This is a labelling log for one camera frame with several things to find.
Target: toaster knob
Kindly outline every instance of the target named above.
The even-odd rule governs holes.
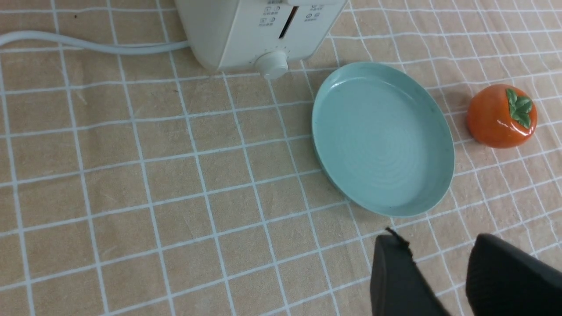
[[[287,55],[283,51],[267,53],[256,60],[255,67],[267,80],[279,78],[289,70]]]

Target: white toaster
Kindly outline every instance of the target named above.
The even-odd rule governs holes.
[[[307,59],[347,0],[175,0],[196,59],[212,71],[255,67],[266,79]]]

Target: beige tablecloth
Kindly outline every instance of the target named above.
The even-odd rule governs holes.
[[[353,0],[317,53],[272,82],[211,74],[188,49],[0,48],[0,314],[369,315],[387,225],[453,315],[471,315],[478,233],[561,269],[561,22],[560,0]],[[3,1],[0,33],[20,29],[185,39],[171,0]],[[455,177],[423,216],[349,203],[314,158],[316,90],[371,60],[426,87],[450,125]],[[468,101],[491,83],[534,99],[538,127],[518,148],[466,129]]]

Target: plate rim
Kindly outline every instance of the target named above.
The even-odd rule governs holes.
[[[371,67],[371,68],[372,68],[372,67],[382,67],[382,68],[386,68],[387,70],[389,70],[389,71],[391,71],[391,72],[394,72],[395,74],[398,74],[398,75],[400,75],[400,76],[405,76],[405,77],[409,78],[409,79],[412,81],[412,83],[413,83],[414,85],[417,85],[419,88],[421,88],[421,89],[423,90],[423,93],[426,94],[427,97],[429,97],[429,100],[432,101],[432,102],[430,102],[430,105],[431,105],[432,107],[435,107],[435,108],[439,111],[438,114],[437,114],[438,117],[441,118],[442,121],[443,121],[443,122],[446,124],[446,126],[447,126],[448,136],[449,136],[449,139],[450,139],[450,141],[451,141],[451,142],[450,142],[450,145],[451,145],[451,153],[452,153],[452,163],[450,164],[450,165],[451,165],[451,168],[449,168],[449,169],[451,169],[451,170],[450,170],[450,172],[449,172],[450,174],[447,175],[448,179],[447,179],[447,183],[446,183],[446,184],[447,184],[446,189],[444,190],[444,192],[443,192],[442,194],[441,194],[441,193],[439,194],[439,195],[441,195],[441,197],[435,202],[435,204],[434,204],[433,206],[427,208],[426,210],[423,210],[423,211],[418,212],[418,213],[413,214],[413,215],[388,215],[388,214],[383,214],[383,213],[380,213],[380,212],[378,212],[378,211],[376,211],[376,210],[370,209],[370,208],[366,207],[365,205],[362,205],[362,203],[359,203],[359,202],[355,201],[354,199],[352,199],[344,190],[342,190],[342,189],[341,189],[341,186],[337,185],[336,181],[330,176],[330,174],[328,173],[328,170],[326,169],[324,163],[322,162],[320,153],[319,153],[318,148],[317,148],[317,146],[316,146],[316,134],[317,134],[317,131],[316,131],[316,128],[315,128],[315,127],[316,127],[317,124],[315,124],[315,119],[316,119],[316,117],[318,116],[318,111],[319,111],[319,110],[318,110],[318,109],[319,109],[319,106],[317,106],[317,105],[320,104],[320,102],[319,102],[319,96],[320,96],[320,94],[319,94],[318,92],[320,92],[321,90],[325,89],[325,87],[328,85],[328,82],[329,82],[330,80],[332,80],[335,76],[340,75],[342,72],[344,72],[344,71],[347,70],[348,68],[351,68],[351,67],[358,67],[358,66],[366,66],[366,67]],[[349,76],[348,79],[363,78],[363,77],[364,77],[364,76],[355,76],[355,77]],[[437,102],[435,101],[435,99],[431,96],[431,94],[429,94],[429,92],[428,92],[421,84],[419,84],[414,78],[410,77],[410,76],[407,75],[406,73],[403,73],[403,72],[401,72],[401,71],[395,69],[394,67],[391,67],[391,66],[388,66],[388,65],[385,65],[385,64],[381,64],[381,63],[378,63],[378,62],[353,62],[353,63],[347,64],[347,65],[342,66],[342,67],[336,69],[335,71],[333,71],[330,75],[328,75],[328,77],[327,77],[326,79],[324,79],[324,81],[323,81],[322,84],[320,85],[320,88],[318,89],[318,91],[317,91],[317,93],[316,93],[316,96],[315,96],[315,98],[314,98],[314,103],[313,103],[313,106],[312,106],[312,115],[311,115],[311,132],[312,132],[312,146],[313,146],[313,148],[314,148],[314,154],[315,154],[315,156],[316,156],[316,159],[318,160],[318,163],[320,164],[320,167],[321,167],[322,172],[324,173],[324,175],[328,178],[328,180],[331,182],[331,184],[334,185],[335,188],[336,188],[341,194],[343,194],[347,199],[349,199],[350,201],[354,202],[355,204],[357,204],[357,205],[363,207],[364,209],[366,209],[366,210],[368,210],[368,211],[370,211],[370,212],[379,214],[379,215],[381,215],[381,216],[391,217],[391,218],[410,218],[410,217],[414,217],[414,216],[419,216],[419,215],[425,214],[425,213],[427,213],[428,211],[430,211],[430,210],[432,210],[433,208],[435,208],[435,207],[444,199],[444,197],[447,195],[447,192],[449,191],[449,189],[450,189],[450,187],[451,187],[451,183],[452,183],[452,180],[453,180],[453,177],[454,177],[454,174],[455,174],[456,152],[455,152],[455,144],[454,144],[454,140],[453,140],[453,137],[452,137],[452,132],[451,132],[450,127],[448,127],[447,119],[445,118],[445,115],[443,114],[443,111],[441,111],[441,109],[440,109],[439,106],[437,105]]]

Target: toaster slot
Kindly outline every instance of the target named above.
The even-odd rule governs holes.
[[[293,21],[294,15],[297,13],[297,10],[298,10],[298,7],[293,7],[293,10],[291,10],[291,14],[289,14],[289,18],[287,18],[287,22],[285,22],[285,26],[283,27],[283,30],[281,31],[281,34],[279,35],[279,39],[282,39],[283,37],[285,37],[285,33],[287,32],[287,29],[289,28],[289,25]]]

